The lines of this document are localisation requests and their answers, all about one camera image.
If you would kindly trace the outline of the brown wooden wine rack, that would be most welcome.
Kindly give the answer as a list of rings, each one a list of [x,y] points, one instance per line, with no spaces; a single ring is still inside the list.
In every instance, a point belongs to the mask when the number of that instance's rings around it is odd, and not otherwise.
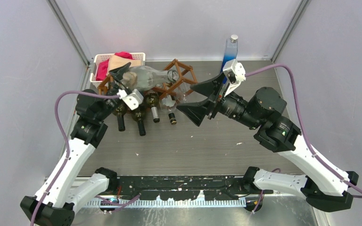
[[[180,83],[184,81],[192,85],[198,82],[196,75],[193,71],[193,67],[183,62],[180,62],[178,59],[174,59],[165,67],[165,69],[176,70],[179,74],[178,81],[174,83],[163,83],[162,85],[158,85],[150,90],[159,94],[159,100],[162,100],[167,95],[171,95],[173,98],[175,98],[174,100],[179,103],[179,101],[177,100],[177,88]],[[105,91],[106,89],[108,89],[108,82],[102,81],[97,89]],[[187,94],[189,95],[192,92],[193,90],[190,89]]]

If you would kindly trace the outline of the dark green wine bottle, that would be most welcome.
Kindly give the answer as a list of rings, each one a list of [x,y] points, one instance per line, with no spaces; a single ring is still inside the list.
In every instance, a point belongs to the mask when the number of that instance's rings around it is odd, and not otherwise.
[[[127,113],[127,107],[125,103],[120,103],[113,111],[113,114],[117,118],[118,130],[120,132],[125,131],[124,115]]]

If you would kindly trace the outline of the blue square glass bottle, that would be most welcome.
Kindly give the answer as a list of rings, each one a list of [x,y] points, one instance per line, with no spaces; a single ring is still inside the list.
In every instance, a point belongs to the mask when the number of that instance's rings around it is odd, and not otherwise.
[[[233,34],[226,40],[220,72],[223,71],[223,67],[228,61],[236,59],[238,55],[238,38],[238,35]]]

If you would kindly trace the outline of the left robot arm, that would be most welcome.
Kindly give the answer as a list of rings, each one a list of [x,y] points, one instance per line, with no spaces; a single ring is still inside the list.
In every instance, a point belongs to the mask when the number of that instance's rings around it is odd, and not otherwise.
[[[97,169],[76,189],[71,189],[71,186],[104,137],[107,130],[104,119],[123,104],[127,97],[136,93],[121,82],[130,66],[130,63],[126,63],[110,71],[114,82],[106,95],[85,89],[66,91],[57,98],[55,118],[66,148],[43,186],[34,196],[25,196],[20,202],[20,207],[32,226],[69,226],[76,213],[91,199],[103,192],[114,194],[118,190],[117,173],[104,167]],[[79,118],[68,136],[58,116],[58,105],[64,96],[70,94],[77,95],[76,113]]]

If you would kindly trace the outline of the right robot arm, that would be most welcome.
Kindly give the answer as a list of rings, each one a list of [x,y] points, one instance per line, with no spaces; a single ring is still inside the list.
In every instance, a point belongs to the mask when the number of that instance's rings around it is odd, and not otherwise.
[[[234,89],[244,80],[244,73],[223,72],[194,84],[191,89],[206,99],[180,104],[177,109],[197,126],[204,118],[221,113],[256,130],[254,138],[260,145],[288,159],[303,172],[290,175],[249,167],[240,183],[246,192],[276,190],[292,194],[324,212],[351,208],[353,196],[348,192],[348,182],[356,185],[358,174],[337,170],[329,162],[318,160],[320,154],[306,144],[300,128],[282,115],[287,103],[275,89],[262,87],[249,101],[237,95]]]

